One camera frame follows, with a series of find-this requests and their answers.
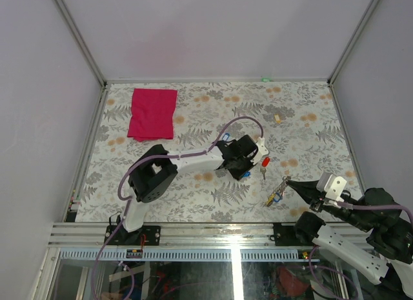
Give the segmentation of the grey keyring with yellow handle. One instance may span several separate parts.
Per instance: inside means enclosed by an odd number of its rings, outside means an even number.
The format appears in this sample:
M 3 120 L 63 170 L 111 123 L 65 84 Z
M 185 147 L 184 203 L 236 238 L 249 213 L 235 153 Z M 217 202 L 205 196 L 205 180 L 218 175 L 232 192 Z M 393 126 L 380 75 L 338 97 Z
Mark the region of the grey keyring with yellow handle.
M 284 196 L 285 189 L 288 186 L 288 182 L 291 180 L 291 177 L 289 175 L 285 176 L 282 180 L 282 182 L 276 187 L 276 189 L 269 195 L 268 199 L 272 199 L 272 194 L 274 193 L 279 193 Z

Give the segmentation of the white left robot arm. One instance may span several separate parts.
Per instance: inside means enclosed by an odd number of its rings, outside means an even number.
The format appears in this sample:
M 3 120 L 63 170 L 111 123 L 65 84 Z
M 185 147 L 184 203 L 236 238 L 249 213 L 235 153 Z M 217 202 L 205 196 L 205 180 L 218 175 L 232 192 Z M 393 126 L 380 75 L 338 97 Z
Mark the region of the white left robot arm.
M 120 239 L 128 245 L 140 240 L 147 204 L 159 199 L 178 174 L 224 169 L 239 181 L 267 155 L 263 136 L 256 140 L 249 135 L 238 140 L 220 140 L 206 150 L 168 152 L 163 145 L 153 146 L 129 168 L 119 184 L 119 193 L 125 182 L 132 193 L 126 198 L 121 215 Z

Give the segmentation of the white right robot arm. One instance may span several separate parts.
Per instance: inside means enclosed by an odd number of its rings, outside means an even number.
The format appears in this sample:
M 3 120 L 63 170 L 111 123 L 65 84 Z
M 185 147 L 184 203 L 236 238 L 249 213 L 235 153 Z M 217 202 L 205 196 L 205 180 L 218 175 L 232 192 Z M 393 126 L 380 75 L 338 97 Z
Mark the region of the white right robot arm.
M 309 205 L 294 225 L 302 245 L 328 250 L 390 296 L 412 298 L 412 213 L 382 188 L 359 199 L 347 180 L 323 174 L 316 181 L 286 181 Z

